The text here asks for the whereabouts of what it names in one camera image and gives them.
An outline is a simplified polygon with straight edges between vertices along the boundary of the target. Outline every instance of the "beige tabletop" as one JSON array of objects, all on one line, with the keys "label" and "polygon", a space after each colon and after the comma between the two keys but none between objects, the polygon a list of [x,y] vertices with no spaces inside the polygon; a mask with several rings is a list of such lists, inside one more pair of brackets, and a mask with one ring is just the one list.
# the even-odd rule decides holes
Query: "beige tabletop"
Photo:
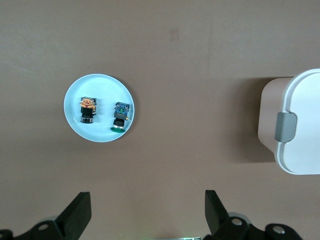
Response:
[{"label": "beige tabletop", "polygon": [[[318,0],[0,0],[0,229],[22,234],[81,191],[82,240],[204,237],[205,190],[259,229],[320,236],[320,176],[257,136],[261,92],[320,67]],[[121,138],[85,140],[64,97],[81,76],[131,92]]]}]

